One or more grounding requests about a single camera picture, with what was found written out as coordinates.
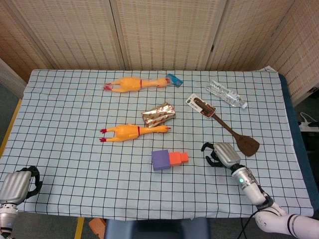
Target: blue tag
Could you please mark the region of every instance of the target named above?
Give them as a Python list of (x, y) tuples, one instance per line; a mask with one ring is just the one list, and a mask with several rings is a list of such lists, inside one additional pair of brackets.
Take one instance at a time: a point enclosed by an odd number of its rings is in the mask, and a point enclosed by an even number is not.
[(177, 78), (175, 75), (167, 74), (166, 78), (170, 79), (170, 81), (176, 85), (177, 87), (180, 87), (181, 84), (183, 84), (183, 81), (181, 81), (179, 78)]

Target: orange object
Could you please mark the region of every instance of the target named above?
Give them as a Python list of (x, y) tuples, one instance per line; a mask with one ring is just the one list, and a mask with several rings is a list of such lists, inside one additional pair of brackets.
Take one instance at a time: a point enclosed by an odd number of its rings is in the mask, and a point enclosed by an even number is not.
[(180, 159), (182, 163), (188, 162), (188, 154), (187, 153), (180, 153)]
[(89, 222), (89, 226), (95, 235), (99, 236), (99, 239), (104, 239), (104, 232), (106, 222), (103, 218), (94, 218)]
[(165, 133), (170, 128), (166, 125), (160, 125), (153, 128), (145, 128), (145, 127), (139, 127), (137, 125), (133, 124), (124, 124), (119, 125), (113, 128), (104, 128), (101, 130), (102, 133), (113, 131), (115, 132), (114, 138), (100, 138), (101, 142), (111, 142), (111, 141), (124, 141), (128, 139), (135, 139), (139, 137), (141, 134), (145, 133), (152, 133), (152, 132), (158, 132), (158, 133)]
[(169, 153), (169, 163), (171, 164), (171, 166), (180, 165), (181, 164), (180, 152)]
[[(165, 87), (170, 83), (166, 78), (159, 78), (154, 81), (142, 80), (138, 77), (123, 77), (117, 81), (111, 83), (106, 83), (104, 85), (104, 90), (114, 91), (114, 92), (128, 92), (128, 91), (139, 91), (143, 87), (157, 86)], [(120, 88), (111, 88), (111, 85), (120, 85)]]

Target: yellow rubber chicken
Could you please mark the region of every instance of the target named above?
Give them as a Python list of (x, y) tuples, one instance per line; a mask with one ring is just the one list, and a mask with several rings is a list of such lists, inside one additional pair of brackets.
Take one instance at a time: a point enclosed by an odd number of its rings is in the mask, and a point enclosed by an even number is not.
[(128, 139), (135, 139), (139, 137), (141, 134), (145, 133), (152, 133), (152, 132), (158, 132), (158, 133), (165, 133), (170, 128), (166, 125), (160, 125), (153, 128), (146, 128), (146, 127), (139, 127), (134, 124), (124, 124), (119, 125), (113, 128), (104, 128), (100, 130), (102, 133), (106, 132), (115, 132), (114, 138), (100, 138), (101, 142), (121, 142)]
[[(123, 93), (128, 91), (139, 91), (141, 88), (149, 86), (165, 87), (168, 84), (170, 84), (170, 81), (167, 78), (159, 78), (154, 81), (149, 81), (142, 80), (138, 77), (123, 77), (117, 81), (106, 83), (104, 85), (104, 90)], [(111, 85), (120, 85), (121, 87), (111, 88)]]

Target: grid tablecloth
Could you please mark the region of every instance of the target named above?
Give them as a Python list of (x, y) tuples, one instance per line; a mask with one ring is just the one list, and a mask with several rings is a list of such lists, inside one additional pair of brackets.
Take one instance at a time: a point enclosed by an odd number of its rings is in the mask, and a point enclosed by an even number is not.
[[(156, 79), (167, 73), (184, 84), (121, 94), (103, 91), (105, 82), (123, 76)], [(210, 94), (205, 89), (209, 80), (237, 91), (248, 107), (234, 108)], [(244, 156), (217, 121), (193, 111), (185, 102), (192, 93), (216, 106), (236, 132), (260, 142), (258, 152)], [(176, 118), (165, 122), (169, 132), (99, 141), (100, 129), (142, 126), (141, 112), (165, 101), (176, 111)], [(43, 186), (39, 195), (18, 206), (27, 212), (119, 220), (249, 216), (255, 208), (230, 170), (204, 160), (211, 153), (200, 151), (205, 142), (231, 143), (241, 164), (251, 168), (278, 204), (289, 213), (313, 214), (277, 72), (34, 70), (0, 161), (0, 181), (37, 166)], [(189, 162), (154, 172), (151, 152), (161, 149), (187, 152)]]

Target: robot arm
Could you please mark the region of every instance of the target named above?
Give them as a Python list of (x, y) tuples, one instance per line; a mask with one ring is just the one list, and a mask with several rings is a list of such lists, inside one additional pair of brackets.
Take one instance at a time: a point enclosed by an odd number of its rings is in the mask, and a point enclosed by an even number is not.
[[(35, 177), (35, 189), (28, 192), (32, 177)], [(5, 177), (0, 191), (0, 239), (10, 238), (18, 213), (17, 206), (38, 194), (41, 187), (40, 174), (35, 166), (23, 168)]]
[(283, 208), (274, 203), (272, 198), (264, 192), (251, 170), (239, 164), (240, 157), (230, 144), (216, 143), (209, 147), (214, 150), (211, 156), (232, 171), (231, 176), (251, 203), (257, 207), (255, 220), (261, 230), (268, 233), (288, 234), (300, 239), (319, 238), (319, 221), (297, 214), (287, 215)]

